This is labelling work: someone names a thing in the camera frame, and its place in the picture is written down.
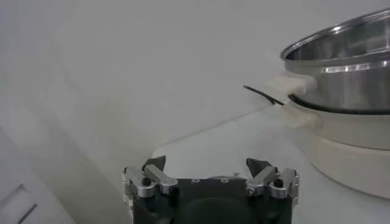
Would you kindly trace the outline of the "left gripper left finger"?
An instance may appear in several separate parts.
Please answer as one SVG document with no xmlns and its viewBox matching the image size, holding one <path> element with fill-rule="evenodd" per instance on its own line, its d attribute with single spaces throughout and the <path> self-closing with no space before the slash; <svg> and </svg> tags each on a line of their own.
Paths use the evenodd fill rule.
<svg viewBox="0 0 390 224">
<path fill-rule="evenodd" d="M 149 158 L 141 168 L 125 167 L 122 170 L 123 197 L 151 198 L 159 189 L 162 194 L 171 195 L 178 188 L 178 179 L 163 172 L 166 157 Z"/>
</svg>

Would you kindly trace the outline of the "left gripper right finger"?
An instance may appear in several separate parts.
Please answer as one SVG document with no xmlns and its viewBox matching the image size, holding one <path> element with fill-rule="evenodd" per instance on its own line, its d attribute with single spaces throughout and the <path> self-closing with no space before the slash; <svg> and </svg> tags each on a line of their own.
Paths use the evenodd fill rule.
<svg viewBox="0 0 390 224">
<path fill-rule="evenodd" d="M 269 192 L 272 198 L 298 198 L 299 175 L 296 170 L 285 168 L 279 171 L 267 161 L 246 159 L 252 178 L 246 180 L 246 192 L 250 197 Z"/>
</svg>

